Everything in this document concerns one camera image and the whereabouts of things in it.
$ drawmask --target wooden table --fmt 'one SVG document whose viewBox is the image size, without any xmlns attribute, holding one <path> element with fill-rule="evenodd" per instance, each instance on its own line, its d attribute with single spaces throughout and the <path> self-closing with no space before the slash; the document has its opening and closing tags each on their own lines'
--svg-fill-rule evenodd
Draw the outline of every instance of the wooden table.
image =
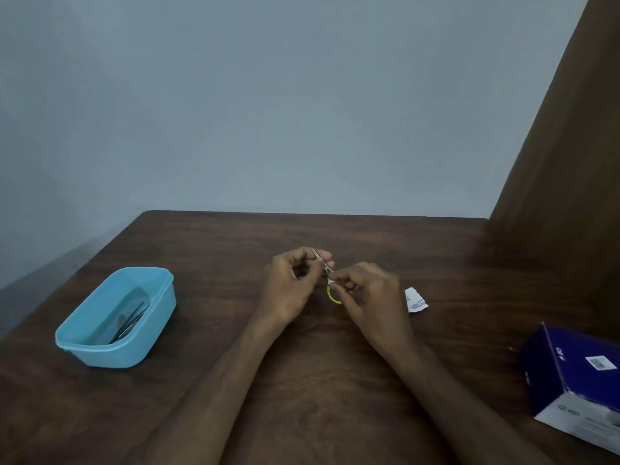
<svg viewBox="0 0 620 465">
<path fill-rule="evenodd" d="M 593 328 L 535 260 L 483 219 L 145 212 L 0 342 L 0 463 L 114 464 L 203 375 L 254 309 L 263 266 L 301 245 L 374 261 L 430 307 L 410 319 L 450 371 L 558 464 L 618 457 L 534 421 L 516 351 L 541 320 Z M 110 273 L 162 266 L 178 307 L 147 358 L 88 368 L 54 331 Z M 224 464 L 455 463 L 344 310 L 316 291 L 268 352 Z"/>
</svg>

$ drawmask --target yellow ring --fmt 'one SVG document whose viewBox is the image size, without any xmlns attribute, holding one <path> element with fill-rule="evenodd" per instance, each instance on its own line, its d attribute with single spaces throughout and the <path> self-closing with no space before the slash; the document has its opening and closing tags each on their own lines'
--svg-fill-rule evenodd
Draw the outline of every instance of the yellow ring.
<svg viewBox="0 0 620 465">
<path fill-rule="evenodd" d="M 329 297 L 329 299 L 330 299 L 332 302 L 337 303 L 338 305 L 342 305 L 342 302 L 341 302 L 341 301 L 336 300 L 334 297 L 332 297 L 332 292 L 331 292 L 330 288 L 331 288 L 331 287 L 329 286 L 329 284 L 327 284 L 327 296 Z"/>
</svg>

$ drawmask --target blue cardboard box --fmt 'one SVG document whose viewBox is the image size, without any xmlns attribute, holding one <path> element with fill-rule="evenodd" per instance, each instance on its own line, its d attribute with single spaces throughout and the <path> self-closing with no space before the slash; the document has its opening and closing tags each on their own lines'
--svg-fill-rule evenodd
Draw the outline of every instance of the blue cardboard box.
<svg viewBox="0 0 620 465">
<path fill-rule="evenodd" d="M 620 346 L 543 323 L 520 361 L 536 420 L 620 455 Z"/>
</svg>

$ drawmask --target blue plastic container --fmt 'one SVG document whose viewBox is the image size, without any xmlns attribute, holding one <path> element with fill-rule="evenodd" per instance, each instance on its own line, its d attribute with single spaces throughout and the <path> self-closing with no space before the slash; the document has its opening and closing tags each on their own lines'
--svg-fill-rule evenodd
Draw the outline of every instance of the blue plastic container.
<svg viewBox="0 0 620 465">
<path fill-rule="evenodd" d="M 56 344 L 92 367 L 131 367 L 151 350 L 177 305 L 172 273 L 128 267 L 112 273 L 56 330 Z M 109 344 L 137 306 L 148 308 L 131 332 Z"/>
</svg>

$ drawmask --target blue-gray wall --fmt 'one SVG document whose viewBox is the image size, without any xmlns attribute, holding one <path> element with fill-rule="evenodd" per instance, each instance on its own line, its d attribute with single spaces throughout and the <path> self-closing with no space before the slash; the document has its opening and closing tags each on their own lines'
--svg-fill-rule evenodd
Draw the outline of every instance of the blue-gray wall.
<svg viewBox="0 0 620 465">
<path fill-rule="evenodd" d="M 488 217 L 585 1 L 0 0 L 0 309 L 143 210 Z"/>
</svg>

